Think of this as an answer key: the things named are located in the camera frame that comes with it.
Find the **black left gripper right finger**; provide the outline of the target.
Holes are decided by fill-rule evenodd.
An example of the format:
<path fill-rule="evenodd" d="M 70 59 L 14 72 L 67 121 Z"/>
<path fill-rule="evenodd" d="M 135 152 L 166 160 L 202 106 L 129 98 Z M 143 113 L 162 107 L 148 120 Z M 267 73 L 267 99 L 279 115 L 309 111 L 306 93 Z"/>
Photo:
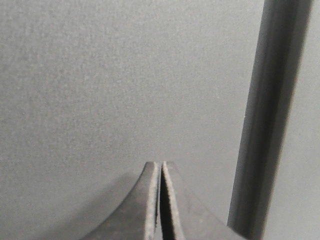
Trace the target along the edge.
<path fill-rule="evenodd" d="M 161 166 L 159 212 L 164 240 L 243 240 L 187 188 L 174 162 Z"/>

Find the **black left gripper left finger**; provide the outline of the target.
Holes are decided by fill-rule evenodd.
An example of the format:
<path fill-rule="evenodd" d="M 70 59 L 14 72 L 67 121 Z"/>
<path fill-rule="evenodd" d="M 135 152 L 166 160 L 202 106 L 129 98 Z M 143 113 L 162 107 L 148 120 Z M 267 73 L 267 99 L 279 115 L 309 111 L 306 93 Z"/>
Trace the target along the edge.
<path fill-rule="evenodd" d="M 152 240 L 157 225 L 159 165 L 146 162 L 120 205 L 84 240 Z"/>

